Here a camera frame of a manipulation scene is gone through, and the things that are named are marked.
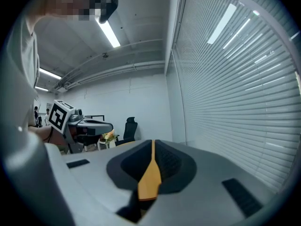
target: black chair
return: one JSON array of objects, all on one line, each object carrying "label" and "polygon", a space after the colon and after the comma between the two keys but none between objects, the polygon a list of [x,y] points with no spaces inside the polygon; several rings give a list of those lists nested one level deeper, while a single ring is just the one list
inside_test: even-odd
[{"label": "black chair", "polygon": [[123,140],[118,141],[119,135],[117,135],[115,145],[121,145],[127,142],[135,141],[134,135],[137,129],[138,123],[134,121],[134,117],[129,117],[126,122],[126,128],[124,130]]}]

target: black slot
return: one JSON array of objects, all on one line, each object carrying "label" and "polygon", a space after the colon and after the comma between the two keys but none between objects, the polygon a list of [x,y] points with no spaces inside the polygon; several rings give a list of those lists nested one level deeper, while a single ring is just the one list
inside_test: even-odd
[{"label": "black slot", "polygon": [[109,160],[107,173],[116,187],[133,191],[150,162],[151,140],[147,140]]},{"label": "black slot", "polygon": [[82,165],[86,165],[88,163],[90,163],[90,162],[86,159],[79,160],[79,161],[72,161],[72,162],[67,163],[67,167],[68,168],[75,168],[75,167],[80,167]]},{"label": "black slot", "polygon": [[162,180],[158,193],[172,194],[182,191],[196,175],[196,162],[186,153],[160,140],[156,140],[155,145],[155,160]]},{"label": "black slot", "polygon": [[262,208],[262,205],[254,198],[254,196],[236,179],[232,178],[223,181],[222,184],[238,207],[242,210],[246,218]]}]

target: ceiling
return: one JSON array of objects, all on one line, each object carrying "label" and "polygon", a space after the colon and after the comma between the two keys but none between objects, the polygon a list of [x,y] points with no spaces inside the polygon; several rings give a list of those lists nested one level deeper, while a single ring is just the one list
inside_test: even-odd
[{"label": "ceiling", "polygon": [[101,71],[162,61],[168,0],[119,0],[110,25],[121,46],[113,48],[96,21],[46,17],[35,26],[40,67],[62,77],[40,75],[39,87],[74,83]]}]

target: ceiling light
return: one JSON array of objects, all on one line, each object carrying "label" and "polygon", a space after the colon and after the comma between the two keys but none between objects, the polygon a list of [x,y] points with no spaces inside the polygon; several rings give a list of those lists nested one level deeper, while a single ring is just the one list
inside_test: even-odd
[{"label": "ceiling light", "polygon": [[254,10],[253,13],[254,13],[256,16],[259,16],[259,15],[260,15],[260,13],[257,12],[256,10]]},{"label": "ceiling light", "polygon": [[300,31],[298,31],[297,33],[295,33],[295,34],[291,37],[291,40],[292,40],[293,38],[295,38],[299,33],[300,33]]},{"label": "ceiling light", "polygon": [[108,40],[110,41],[111,45],[113,46],[113,48],[119,47],[120,43],[118,42],[118,39],[116,38],[109,22],[105,22],[104,24],[101,24],[98,19],[96,19],[96,22],[98,23],[98,25],[100,26],[100,28],[102,29],[102,31],[104,32],[105,36],[107,36]]},{"label": "ceiling light", "polygon": [[260,59],[256,60],[254,63],[257,64],[257,63],[259,63],[260,61],[264,60],[266,57],[267,57],[267,56],[265,55],[265,56],[261,57]]},{"label": "ceiling light", "polygon": [[54,74],[54,73],[51,73],[51,72],[49,72],[49,71],[47,71],[47,70],[43,70],[43,69],[41,69],[40,68],[40,72],[41,73],[44,73],[44,74],[46,74],[46,75],[49,75],[49,76],[51,76],[51,77],[53,77],[53,78],[56,78],[56,79],[58,79],[58,80],[60,80],[62,77],[61,76],[58,76],[58,75],[56,75],[56,74]]},{"label": "ceiling light", "polygon": [[232,40],[235,39],[235,37],[240,33],[240,31],[243,30],[243,28],[248,24],[249,21],[250,21],[250,18],[245,22],[245,24],[238,30],[238,32],[232,37],[232,39],[230,39],[230,41],[222,49],[225,49],[232,42]]},{"label": "ceiling light", "polygon": [[48,89],[44,89],[44,88],[41,88],[41,87],[38,87],[38,86],[36,86],[36,89],[39,89],[39,90],[43,90],[43,91],[48,91]]},{"label": "ceiling light", "polygon": [[213,44],[216,41],[218,36],[221,34],[223,29],[225,28],[225,26],[227,25],[227,23],[229,22],[229,20],[233,16],[235,10],[236,10],[236,7],[233,4],[229,4],[224,16],[222,17],[222,19],[218,23],[215,31],[213,32],[213,34],[211,35],[211,37],[210,37],[210,39],[208,40],[207,43]]}]

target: fluorescent light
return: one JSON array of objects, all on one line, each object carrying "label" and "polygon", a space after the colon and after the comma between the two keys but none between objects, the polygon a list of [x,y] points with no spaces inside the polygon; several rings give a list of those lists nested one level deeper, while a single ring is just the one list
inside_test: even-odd
[{"label": "fluorescent light", "polygon": [[54,74],[54,73],[51,73],[51,72],[49,72],[49,71],[47,71],[47,70],[43,70],[43,69],[41,69],[40,68],[40,72],[41,73],[44,73],[44,74],[46,74],[46,75],[49,75],[49,76],[51,76],[51,77],[53,77],[53,78],[56,78],[56,79],[58,79],[58,80],[60,80],[62,77],[61,76],[58,76],[58,75],[56,75],[56,74]]},{"label": "fluorescent light", "polygon": [[260,61],[264,60],[266,57],[267,57],[267,56],[265,55],[265,56],[261,57],[260,59],[256,60],[254,63],[257,64],[257,63],[259,63]]},{"label": "fluorescent light", "polygon": [[230,39],[230,41],[222,49],[225,49],[232,42],[232,40],[235,39],[235,37],[240,33],[240,31],[243,30],[243,28],[248,24],[249,21],[250,21],[250,18],[245,22],[245,24],[238,30],[238,32],[232,37],[232,39]]},{"label": "fluorescent light", "polygon": [[297,33],[295,33],[295,34],[291,37],[291,40],[292,40],[293,38],[295,38],[299,33],[300,33],[300,31],[298,31]]},{"label": "fluorescent light", "polygon": [[104,24],[101,24],[98,19],[96,19],[96,22],[98,23],[98,25],[100,26],[100,28],[102,29],[102,31],[104,32],[105,36],[107,36],[108,40],[110,41],[111,45],[113,46],[113,48],[119,47],[120,43],[118,42],[118,39],[116,38],[109,22],[105,22]]},{"label": "fluorescent light", "polygon": [[260,87],[260,86],[262,86],[262,85],[257,85],[255,87],[252,87],[252,88],[249,88],[249,89],[245,89],[245,91],[250,90],[250,89],[254,89],[254,88],[257,88],[257,87]]},{"label": "fluorescent light", "polygon": [[48,91],[48,89],[44,89],[44,88],[41,88],[41,87],[38,87],[38,86],[36,86],[36,89],[43,90],[43,91]]},{"label": "fluorescent light", "polygon": [[229,22],[229,20],[233,16],[235,10],[236,10],[236,7],[233,4],[229,4],[224,16],[222,16],[222,19],[218,23],[215,31],[213,32],[213,34],[211,35],[211,37],[210,37],[210,39],[208,40],[207,43],[213,44],[216,41],[218,36],[221,34],[223,29],[225,28],[225,26],[227,25],[227,23]]},{"label": "fluorescent light", "polygon": [[[252,42],[250,42],[249,44],[247,44],[242,50],[240,50],[233,58],[235,58],[236,56],[238,56],[239,54],[241,54],[242,52],[244,52],[248,47],[250,47],[253,43],[255,43],[260,37],[262,36],[262,33],[261,34],[259,34],[254,40],[252,40]],[[230,58],[233,54],[235,54],[242,46],[244,46],[247,42],[248,42],[248,40],[247,41],[245,41],[242,45],[240,45],[234,52],[232,52],[227,58]]]}]

